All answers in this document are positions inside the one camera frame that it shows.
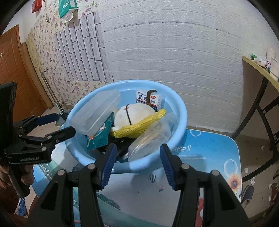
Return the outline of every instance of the blue printed tabletop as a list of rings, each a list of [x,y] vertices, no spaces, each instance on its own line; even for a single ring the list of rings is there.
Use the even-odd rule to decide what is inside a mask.
[[[240,199],[241,167],[238,147],[234,140],[216,133],[187,129],[182,141],[172,153],[196,170],[218,170]],[[35,182],[32,186],[38,196],[59,169],[71,172],[82,168],[71,156],[64,142],[56,146],[51,157],[50,163],[34,167]],[[136,173],[112,174],[105,189],[97,193],[104,224],[109,227],[171,226],[179,194],[179,191],[172,190],[168,185],[160,160]],[[200,215],[196,217],[195,227],[201,226],[202,209],[201,190],[197,212]],[[77,189],[74,189],[74,217],[78,223]]]

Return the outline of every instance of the table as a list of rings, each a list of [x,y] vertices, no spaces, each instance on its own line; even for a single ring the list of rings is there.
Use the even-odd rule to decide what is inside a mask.
[[[240,124],[238,129],[231,136],[231,138],[236,139],[236,137],[241,133],[241,131],[247,125],[247,123],[249,122],[249,120],[253,116],[254,112],[257,110],[261,119],[262,119],[262,121],[263,121],[263,123],[264,123],[264,126],[266,128],[266,131],[267,131],[267,134],[268,134],[268,137],[269,137],[269,140],[270,140],[270,147],[271,147],[270,150],[273,153],[273,157],[270,160],[268,160],[265,164],[263,164],[261,167],[256,169],[254,172],[252,172],[252,173],[250,173],[247,176],[242,178],[242,182],[245,182],[245,181],[248,181],[251,178],[255,177],[256,175],[260,174],[262,171],[266,170],[268,167],[270,167],[276,161],[279,160],[279,153],[278,153],[277,146],[276,146],[279,143],[279,131],[277,133],[273,134],[273,132],[270,128],[270,125],[269,125],[269,123],[266,119],[266,116],[265,116],[266,113],[268,111],[270,111],[273,107],[275,107],[276,105],[279,105],[279,96],[276,99],[274,99],[270,104],[268,104],[263,109],[261,109],[261,107],[259,105],[259,103],[260,103],[260,101],[263,97],[263,94],[266,90],[268,82],[270,82],[277,89],[277,91],[279,91],[279,82],[278,82],[278,79],[276,78],[276,76],[274,76],[272,73],[269,73],[263,67],[259,66],[258,64],[256,64],[252,60],[248,59],[247,57],[243,56],[242,60],[247,62],[252,67],[254,67],[257,71],[259,71],[263,75],[263,80],[262,80],[261,87],[259,89],[259,92],[256,96],[256,99],[255,99],[254,103],[252,104],[252,106],[251,106],[249,112],[247,113],[246,117],[244,118],[244,120],[242,121],[242,123]],[[279,173],[276,173],[273,176],[273,179],[275,179],[278,176],[279,176]]]
[[[187,129],[172,153],[196,170],[210,172],[217,169],[240,200],[240,157],[238,147],[230,137]],[[56,146],[51,157],[50,163],[34,167],[35,182],[32,186],[38,196],[58,170],[71,172],[82,168],[64,142]],[[108,185],[97,195],[104,223],[109,227],[166,227],[172,225],[180,192],[169,186],[162,163],[158,160],[139,172],[112,174]],[[79,220],[77,189],[74,189],[73,197],[74,218]],[[202,189],[199,202],[203,204]]]

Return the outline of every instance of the wooden door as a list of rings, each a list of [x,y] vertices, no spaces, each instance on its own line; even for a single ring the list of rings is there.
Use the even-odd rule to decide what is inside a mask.
[[[18,83],[14,122],[32,115],[40,116],[47,109],[35,92],[24,68],[18,25],[0,36],[0,84],[7,82]]]

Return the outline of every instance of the gray slipper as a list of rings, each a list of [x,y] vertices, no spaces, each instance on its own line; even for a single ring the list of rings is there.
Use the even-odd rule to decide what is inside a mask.
[[[254,194],[254,187],[252,185],[248,185],[243,192],[243,197],[241,201],[241,205],[243,209],[245,209],[252,200]]]

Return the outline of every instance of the blue plastic basin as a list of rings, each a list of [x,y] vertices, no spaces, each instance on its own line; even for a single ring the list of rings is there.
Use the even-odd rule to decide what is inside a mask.
[[[118,105],[118,108],[121,108],[122,106],[127,104],[136,103],[136,90],[148,91],[155,89],[159,94],[163,94],[165,96],[164,108],[166,109],[167,113],[173,112],[179,119],[178,127],[174,132],[172,132],[172,137],[167,142],[167,145],[169,146],[170,150],[173,150],[179,144],[186,131],[187,126],[186,106],[181,97],[174,90],[154,81],[120,81],[105,85],[101,88],[94,90],[75,105],[75,107],[72,109],[66,120],[65,127],[70,126],[69,120],[71,119],[71,117],[81,107],[83,107],[94,95],[96,95],[100,91],[112,89],[119,90],[122,96],[122,101]],[[76,135],[73,138],[66,140],[65,143],[72,156],[82,165],[86,166],[90,163],[95,162],[96,159],[93,157],[94,154],[87,151],[86,139],[84,135],[76,133]],[[136,172],[151,166],[152,163],[157,161],[159,158],[159,150],[157,150],[155,153],[152,153],[144,158],[132,162],[117,162],[113,166],[112,173]]]

